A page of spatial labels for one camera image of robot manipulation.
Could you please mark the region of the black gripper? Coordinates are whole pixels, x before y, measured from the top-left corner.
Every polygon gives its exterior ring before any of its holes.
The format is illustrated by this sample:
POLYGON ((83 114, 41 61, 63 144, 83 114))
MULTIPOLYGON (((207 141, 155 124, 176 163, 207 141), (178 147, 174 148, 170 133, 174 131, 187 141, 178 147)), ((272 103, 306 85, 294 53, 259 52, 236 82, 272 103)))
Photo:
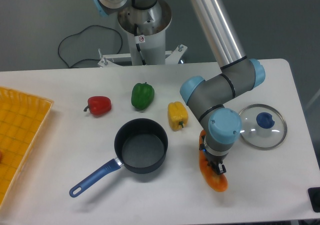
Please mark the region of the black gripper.
POLYGON ((199 150, 203 151, 203 154, 207 160, 207 165, 217 174, 223 175, 227 172, 223 161, 228 155, 229 151, 211 151, 206 149, 206 136, 201 135, 199 137, 199 150))

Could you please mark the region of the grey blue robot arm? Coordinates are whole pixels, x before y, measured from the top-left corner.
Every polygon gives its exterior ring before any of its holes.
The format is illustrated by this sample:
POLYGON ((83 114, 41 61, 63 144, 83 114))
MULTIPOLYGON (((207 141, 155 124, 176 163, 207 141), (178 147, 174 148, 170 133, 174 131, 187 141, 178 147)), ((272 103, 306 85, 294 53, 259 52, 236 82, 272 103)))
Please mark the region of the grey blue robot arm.
MULTIPOLYGON (((265 70, 248 59, 225 12, 221 0, 190 0, 221 73, 209 80, 188 79, 180 94, 205 131, 200 149, 208 166, 218 175, 238 139, 241 119, 224 107, 225 103, 254 89, 265 80, 265 70)), ((127 33, 130 59, 134 66, 164 65, 169 62, 165 31, 172 14, 164 0, 93 0, 102 16, 117 13, 118 23, 127 33)))

